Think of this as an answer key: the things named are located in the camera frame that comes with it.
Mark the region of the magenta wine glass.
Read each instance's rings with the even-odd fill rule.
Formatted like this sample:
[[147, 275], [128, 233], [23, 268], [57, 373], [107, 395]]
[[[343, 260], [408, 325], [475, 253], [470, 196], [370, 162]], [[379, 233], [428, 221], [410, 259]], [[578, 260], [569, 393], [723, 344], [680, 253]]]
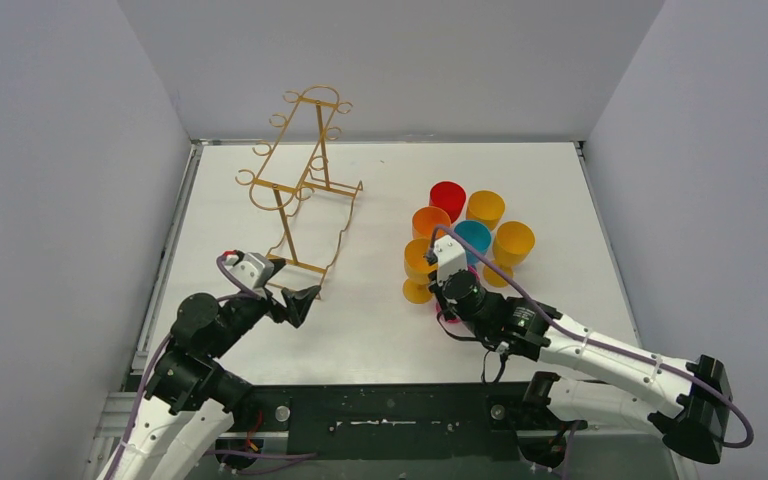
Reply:
[[[468, 271], [469, 271], [469, 272], [470, 272], [470, 273], [471, 273], [471, 274], [472, 274], [472, 275], [473, 275], [473, 276], [474, 276], [474, 277], [475, 277], [477, 280], [480, 280], [480, 276], [479, 276], [479, 274], [478, 274], [478, 271], [476, 270], [476, 268], [475, 268], [474, 266], [472, 266], [472, 265], [469, 265], [469, 266], [468, 266]], [[442, 306], [441, 306], [440, 302], [439, 302], [437, 299], [434, 299], [434, 303], [433, 303], [433, 305], [434, 305], [434, 308], [435, 308], [435, 313], [436, 313], [436, 314], [440, 314], [440, 313], [443, 311], [443, 308], [442, 308]], [[447, 322], [447, 323], [450, 323], [450, 324], [457, 324], [457, 323], [460, 323], [460, 322], [461, 322], [461, 319], [460, 319], [460, 318], [459, 318], [459, 317], [458, 317], [458, 316], [457, 316], [455, 313], [453, 313], [453, 312], [451, 312], [451, 311], [447, 311], [447, 312], [446, 312], [446, 313], [445, 313], [445, 314], [442, 316], [442, 319], [443, 319], [445, 322]]]

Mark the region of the yellow wine glass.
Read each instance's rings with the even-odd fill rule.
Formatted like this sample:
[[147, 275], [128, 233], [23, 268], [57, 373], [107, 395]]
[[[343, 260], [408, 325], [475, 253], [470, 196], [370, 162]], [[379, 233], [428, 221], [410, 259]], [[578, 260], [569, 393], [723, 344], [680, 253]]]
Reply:
[[429, 275], [435, 270], [435, 266], [430, 265], [425, 258], [429, 246], [429, 239], [417, 238], [408, 242], [403, 250], [406, 280], [402, 285], [402, 294], [413, 304], [425, 304], [432, 298]]
[[503, 217], [505, 209], [506, 203], [499, 194], [479, 190], [472, 193], [467, 200], [466, 219], [477, 221], [493, 231]]
[[492, 264], [499, 267], [508, 277], [515, 277], [515, 268], [522, 264], [536, 245], [536, 236], [526, 224], [508, 221], [501, 224], [495, 233]]

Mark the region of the blue wine glass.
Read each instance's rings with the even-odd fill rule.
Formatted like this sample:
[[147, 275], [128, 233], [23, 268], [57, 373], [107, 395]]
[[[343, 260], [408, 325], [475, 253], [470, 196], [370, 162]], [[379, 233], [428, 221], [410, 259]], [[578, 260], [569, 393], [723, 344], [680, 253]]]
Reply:
[[486, 255], [492, 245], [491, 231], [476, 220], [463, 220], [454, 227], [454, 232], [481, 255]]

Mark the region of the orange wine glass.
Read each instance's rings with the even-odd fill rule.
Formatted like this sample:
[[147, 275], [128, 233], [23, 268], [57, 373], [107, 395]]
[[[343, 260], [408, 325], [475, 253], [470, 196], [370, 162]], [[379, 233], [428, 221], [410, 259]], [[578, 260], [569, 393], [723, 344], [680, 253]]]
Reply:
[[451, 218], [445, 210], [436, 206], [419, 208], [411, 218], [412, 237], [430, 239], [434, 229], [439, 225], [451, 226]]

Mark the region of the red wine glass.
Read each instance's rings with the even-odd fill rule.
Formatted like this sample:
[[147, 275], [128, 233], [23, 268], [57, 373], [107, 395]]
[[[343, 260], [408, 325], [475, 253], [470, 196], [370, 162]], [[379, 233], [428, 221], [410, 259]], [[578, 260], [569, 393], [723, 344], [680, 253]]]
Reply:
[[431, 187], [428, 204], [443, 210], [454, 223], [460, 218], [466, 200], [466, 192], [458, 183], [441, 181]]

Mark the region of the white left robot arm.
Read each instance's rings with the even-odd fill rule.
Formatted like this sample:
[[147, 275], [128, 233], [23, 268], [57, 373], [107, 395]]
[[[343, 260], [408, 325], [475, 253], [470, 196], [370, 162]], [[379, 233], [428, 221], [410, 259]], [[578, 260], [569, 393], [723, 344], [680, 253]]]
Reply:
[[302, 326], [321, 288], [282, 288], [274, 294], [268, 283], [285, 264], [239, 250], [217, 257], [218, 269], [236, 293], [199, 292], [181, 301], [99, 478], [182, 479], [221, 434], [259, 426], [264, 415], [254, 386], [225, 369], [220, 359], [264, 318]]

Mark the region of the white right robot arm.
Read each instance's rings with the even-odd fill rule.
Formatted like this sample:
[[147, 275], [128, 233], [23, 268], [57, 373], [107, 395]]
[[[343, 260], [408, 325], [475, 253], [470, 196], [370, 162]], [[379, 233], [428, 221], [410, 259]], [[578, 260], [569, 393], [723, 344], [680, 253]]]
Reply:
[[626, 426], [658, 437], [690, 460], [721, 462], [733, 395], [720, 360], [684, 360], [633, 347], [549, 305], [489, 292], [469, 271], [433, 274], [429, 289], [442, 313], [458, 318], [469, 340], [502, 362], [519, 356], [585, 374], [564, 380], [536, 373], [523, 399], [532, 426], [545, 429], [558, 420]]

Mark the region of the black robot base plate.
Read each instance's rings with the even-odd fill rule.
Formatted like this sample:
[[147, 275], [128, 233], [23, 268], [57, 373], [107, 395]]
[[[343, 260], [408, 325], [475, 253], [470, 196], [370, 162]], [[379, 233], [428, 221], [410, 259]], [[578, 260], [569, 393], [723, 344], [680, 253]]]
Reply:
[[208, 445], [235, 468], [260, 456], [316, 460], [525, 459], [555, 468], [569, 435], [525, 402], [526, 382], [259, 386], [241, 419]]

